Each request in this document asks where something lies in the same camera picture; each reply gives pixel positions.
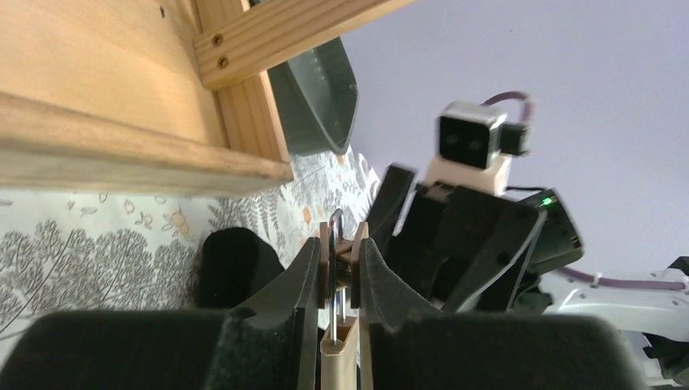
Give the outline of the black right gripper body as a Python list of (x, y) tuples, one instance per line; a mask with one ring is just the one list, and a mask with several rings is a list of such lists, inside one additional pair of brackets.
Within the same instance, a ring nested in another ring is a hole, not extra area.
[(401, 231), (382, 251), (387, 265), (414, 291), (442, 309), (501, 213), (511, 206), (533, 206), (544, 210), (546, 219), (507, 311), (543, 312), (553, 297), (540, 290), (542, 276), (578, 261), (584, 246), (554, 189), (523, 190), (527, 197), (512, 200), (462, 186), (418, 185)]

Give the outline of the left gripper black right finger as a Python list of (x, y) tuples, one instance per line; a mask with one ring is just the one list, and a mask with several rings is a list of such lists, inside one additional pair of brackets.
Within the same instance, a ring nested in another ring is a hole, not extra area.
[(618, 332), (587, 316), (436, 309), (359, 249), (365, 389), (644, 389)]

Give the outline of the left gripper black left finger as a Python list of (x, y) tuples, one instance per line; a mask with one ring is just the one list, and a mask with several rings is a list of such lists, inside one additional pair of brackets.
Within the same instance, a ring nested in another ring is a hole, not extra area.
[(321, 242), (231, 310), (62, 311), (37, 320), (4, 389), (311, 389)]

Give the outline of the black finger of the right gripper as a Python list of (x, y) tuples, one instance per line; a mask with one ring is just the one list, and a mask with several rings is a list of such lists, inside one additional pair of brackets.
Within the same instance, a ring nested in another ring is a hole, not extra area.
[(471, 259), (448, 295), (445, 313), (505, 312), (514, 302), (546, 212), (533, 206), (511, 206)]
[(385, 171), (366, 217), (369, 236), (379, 250), (385, 250), (392, 237), (405, 201), (414, 186), (415, 176), (415, 170), (396, 164), (391, 164)]

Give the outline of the beige hanger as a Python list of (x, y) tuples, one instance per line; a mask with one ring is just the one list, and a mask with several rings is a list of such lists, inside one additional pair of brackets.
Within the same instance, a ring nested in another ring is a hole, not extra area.
[(359, 389), (359, 318), (348, 313), (353, 281), (353, 242), (344, 238), (344, 212), (336, 209), (319, 225), (318, 307), (327, 311), (328, 326), (319, 341), (321, 389)]

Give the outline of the black underwear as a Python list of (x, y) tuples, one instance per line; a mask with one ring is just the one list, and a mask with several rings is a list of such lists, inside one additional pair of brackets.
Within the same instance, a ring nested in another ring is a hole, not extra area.
[(284, 272), (273, 247), (253, 231), (211, 233), (201, 249), (194, 301), (202, 309), (232, 309)]

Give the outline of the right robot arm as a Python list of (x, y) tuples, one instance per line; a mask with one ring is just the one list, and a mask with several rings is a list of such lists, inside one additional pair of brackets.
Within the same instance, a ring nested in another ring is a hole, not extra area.
[(661, 271), (622, 278), (575, 270), (584, 252), (579, 231), (554, 188), (529, 187), (523, 203), (542, 210), (539, 236), (522, 259), (483, 279), (464, 303), (453, 297), (466, 282), (467, 262), (435, 254), (435, 232), (449, 198), (477, 185), (452, 180), (414, 182), (414, 173), (390, 166), (374, 196), (370, 227), (382, 236), (392, 269), (412, 288), (452, 312), (512, 310), (592, 315), (630, 335), (634, 355), (653, 385), (688, 385), (688, 260)]

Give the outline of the grey plastic tray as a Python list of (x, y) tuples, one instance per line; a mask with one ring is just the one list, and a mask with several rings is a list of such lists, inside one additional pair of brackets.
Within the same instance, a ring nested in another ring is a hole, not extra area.
[(345, 154), (358, 108), (358, 86), (337, 37), (267, 71), (291, 155)]

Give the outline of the wooden rack with base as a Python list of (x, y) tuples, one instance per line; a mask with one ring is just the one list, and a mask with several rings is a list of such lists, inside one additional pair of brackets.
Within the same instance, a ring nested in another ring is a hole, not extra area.
[(268, 70), (400, 1), (4, 1), (1, 183), (243, 196), (293, 179)]

